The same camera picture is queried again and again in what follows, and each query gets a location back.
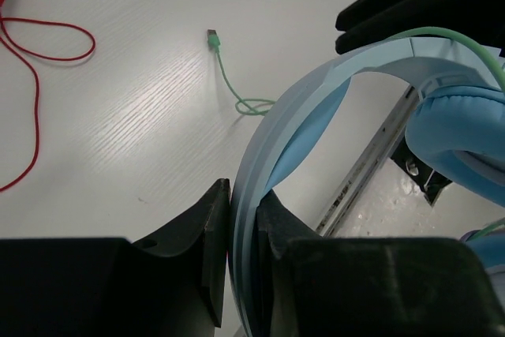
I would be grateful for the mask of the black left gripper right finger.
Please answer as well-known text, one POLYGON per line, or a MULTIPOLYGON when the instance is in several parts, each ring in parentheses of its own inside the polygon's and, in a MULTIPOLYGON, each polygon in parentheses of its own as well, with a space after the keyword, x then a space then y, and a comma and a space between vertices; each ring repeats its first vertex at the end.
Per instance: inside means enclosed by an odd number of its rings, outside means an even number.
POLYGON ((504 311, 450 238, 322 238, 268 193, 257 209, 258 336, 501 336, 504 311))

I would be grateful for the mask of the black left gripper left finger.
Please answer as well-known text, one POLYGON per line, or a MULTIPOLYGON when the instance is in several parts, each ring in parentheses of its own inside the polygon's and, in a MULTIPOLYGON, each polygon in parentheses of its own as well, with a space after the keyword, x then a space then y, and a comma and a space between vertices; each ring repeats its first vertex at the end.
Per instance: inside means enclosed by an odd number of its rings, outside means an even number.
POLYGON ((222 323, 230 183, 135 241, 1 242, 4 328, 217 328, 222 323))

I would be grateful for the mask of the light blue headphones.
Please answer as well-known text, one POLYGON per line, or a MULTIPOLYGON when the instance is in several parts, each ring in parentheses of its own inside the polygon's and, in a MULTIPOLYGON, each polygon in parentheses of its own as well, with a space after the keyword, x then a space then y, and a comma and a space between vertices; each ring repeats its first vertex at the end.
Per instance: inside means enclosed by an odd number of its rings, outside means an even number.
POLYGON ((421 97, 406 136, 429 166, 503 204, 504 60, 497 49, 445 28, 415 28, 324 63, 266 113, 241 161, 231 200, 230 274, 248 336, 260 333, 253 308, 253 228, 263 197, 312 151, 353 75, 386 73, 421 97))

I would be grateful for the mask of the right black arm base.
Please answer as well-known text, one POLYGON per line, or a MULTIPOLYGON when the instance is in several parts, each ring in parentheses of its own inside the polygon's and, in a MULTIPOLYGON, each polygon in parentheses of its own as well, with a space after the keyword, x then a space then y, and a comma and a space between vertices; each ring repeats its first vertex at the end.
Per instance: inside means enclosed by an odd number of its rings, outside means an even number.
POLYGON ((442 191, 452 183, 418 159, 407 146, 405 138, 399 141, 390 158, 413 180, 430 206, 435 204, 442 191))

